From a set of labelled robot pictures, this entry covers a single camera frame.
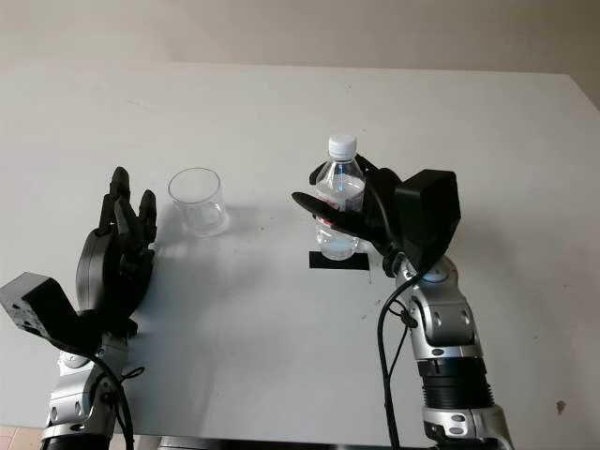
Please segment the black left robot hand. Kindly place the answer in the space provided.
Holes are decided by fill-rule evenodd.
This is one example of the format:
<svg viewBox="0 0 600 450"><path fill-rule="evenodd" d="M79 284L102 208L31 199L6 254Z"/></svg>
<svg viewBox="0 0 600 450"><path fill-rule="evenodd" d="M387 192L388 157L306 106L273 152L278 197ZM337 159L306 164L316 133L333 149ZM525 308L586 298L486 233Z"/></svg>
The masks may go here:
<svg viewBox="0 0 600 450"><path fill-rule="evenodd" d="M127 338L137 334L138 325L130 316L149 286L156 236L155 194L147 189L135 211L128 172L116 167L98 225L85 240L76 270L80 314L101 332Z"/></svg>

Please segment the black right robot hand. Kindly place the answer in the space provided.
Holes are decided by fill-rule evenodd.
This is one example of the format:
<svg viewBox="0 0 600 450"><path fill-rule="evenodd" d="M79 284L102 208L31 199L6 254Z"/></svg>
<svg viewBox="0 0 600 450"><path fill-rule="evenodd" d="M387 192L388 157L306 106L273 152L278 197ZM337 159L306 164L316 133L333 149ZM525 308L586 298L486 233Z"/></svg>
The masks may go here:
<svg viewBox="0 0 600 450"><path fill-rule="evenodd" d="M365 157L355 157L366 177L362 206L358 211L334 207L326 200L303 192L292 199L314 218L323 220L332 231L367 241L382 255L382 269L393 278L398 273L401 254L401 227L394 194L400 178L387 168L378 168Z"/></svg>

